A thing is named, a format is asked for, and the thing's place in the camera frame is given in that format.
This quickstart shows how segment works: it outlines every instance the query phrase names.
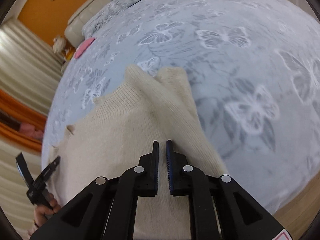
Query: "cream knit sweater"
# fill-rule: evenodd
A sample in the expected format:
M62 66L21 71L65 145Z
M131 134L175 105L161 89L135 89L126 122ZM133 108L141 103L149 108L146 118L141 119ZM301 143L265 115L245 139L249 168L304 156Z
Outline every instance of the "cream knit sweater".
M226 168L202 132L186 72L161 68L152 78L130 65L124 82L111 94L95 98L96 107L67 126L50 161L61 156L49 182L65 205L96 177L112 179L138 165L141 155L159 142L159 189L156 197L138 198L134 239L190 239L188 197L170 195L165 143L205 174L220 176Z

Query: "white butterfly print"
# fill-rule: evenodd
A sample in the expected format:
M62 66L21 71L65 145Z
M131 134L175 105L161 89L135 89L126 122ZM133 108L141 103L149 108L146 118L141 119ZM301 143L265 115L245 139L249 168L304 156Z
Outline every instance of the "white butterfly print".
M293 30L284 22L278 22L279 25L279 29L283 32L283 33L288 33L288 32L293 32Z
M68 120L68 118L71 116L72 111L70 109L65 109L64 111L61 111L59 109L59 112L57 116L55 117L56 121L55 123L63 123Z
M83 76L81 76L79 78L79 80L77 81L77 83L73 86L73 90L74 90L74 93L76 94L78 92L78 89L79 89L79 86L81 84L81 82L83 81Z
M133 29L131 29L128 33L128 36L132 36L135 35L136 33L138 33L141 29L141 24L137 25L136 27L134 27Z
M189 3L186 6L205 6L208 4L209 3L207 3L206 1L196 1L196 2Z
M150 76L156 76L159 70L160 59L158 57L152 57L149 60L137 63L137 65Z
M259 5L257 3L254 3L254 2L241 2L241 4L249 7L249 8L252 8L252 9L256 9L259 7Z
M144 16L144 14L141 14L141 12L139 10L135 10L131 13L128 13L126 15L126 20L121 22L121 26L127 27L128 25L141 20L143 16Z
M128 36L128 33L122 33L118 36L117 42L116 44L121 43L122 41L124 41L124 39Z
M120 52L113 52L110 56L110 59L107 60L107 62L104 64L104 66L109 65L111 62L114 61L115 57L119 54Z
M312 35L320 36L320 35L319 35L319 32L316 31L315 28L312 28L312 27L310 27L310 26L308 26L308 28L309 28L309 31L310 31L310 33L311 33Z
M93 86L92 88L88 88L82 100L82 109L85 109L88 103L91 101L93 103L93 99L95 97L99 97L101 95L101 89L104 83L105 77L100 80L100 82Z
M150 18L154 20L160 20L160 19L163 19L164 17L168 17L169 15L170 15L170 12L163 12L163 13L152 15Z
M183 22L173 22L158 24L155 27L155 31L147 33L140 41L140 45L151 43L163 43L172 40L172 34L169 32L171 29L183 25Z
M247 38L244 27L232 28L228 33L217 33L205 30L198 30L196 33L201 40L202 46L207 49L218 49L225 42L230 42L239 48L247 48L251 45L251 41Z
M213 10L213 9L208 9L208 10L207 10L207 14L208 14L211 18L225 15L225 13L223 13L223 12L218 12L218 11L215 11L215 10Z
M133 29L131 29L130 31L128 31L127 33L122 33L118 36L117 42L116 44L121 43L122 41L124 41L124 39L128 36L132 36L137 34L141 29L141 24L137 25L136 27L134 27Z
M276 120L280 116L278 105L262 85L256 88L253 95L247 94L242 101L233 101L224 107L243 130L251 135L262 133L264 118Z
M163 13L166 11L169 11L171 9L171 5L169 4L159 4L156 8L155 8L155 14L159 14L159 13Z
M291 81L294 90L303 104L310 104L320 90L320 60L314 58L301 63L296 57L283 50L275 51L282 58L284 65L294 72Z

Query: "orange wall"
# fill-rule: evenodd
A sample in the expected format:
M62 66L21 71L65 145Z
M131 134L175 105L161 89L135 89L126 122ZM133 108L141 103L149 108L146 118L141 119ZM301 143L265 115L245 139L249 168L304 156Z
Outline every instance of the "orange wall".
M42 40L53 45L64 36L69 18L87 0L28 0L18 19Z

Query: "wooden floor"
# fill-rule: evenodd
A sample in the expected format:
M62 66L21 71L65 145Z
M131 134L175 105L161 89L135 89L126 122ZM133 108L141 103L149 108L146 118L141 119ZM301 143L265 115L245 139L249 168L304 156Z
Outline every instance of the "wooden floor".
M298 240L307 230L320 209L320 172L290 203L276 212L274 217Z

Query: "orange curtain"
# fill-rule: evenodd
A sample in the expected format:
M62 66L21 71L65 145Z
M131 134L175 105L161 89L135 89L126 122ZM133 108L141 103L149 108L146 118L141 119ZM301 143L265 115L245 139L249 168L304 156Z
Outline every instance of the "orange curtain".
M0 135L24 147L32 149L38 152L38 155L41 155L42 143L40 141L33 139L31 137L27 137L1 122L0 122Z
M43 114L25 106L2 90L0 90L0 109L18 121L32 124L37 130L44 131L47 118Z
M39 114L33 109L30 109L2 90L0 90L0 109L16 120L32 124L37 130L44 131L44 126L47 119L44 115ZM31 137L27 137L1 122L0 135L24 147L35 150L39 153L39 155L41 154L42 143L40 141Z

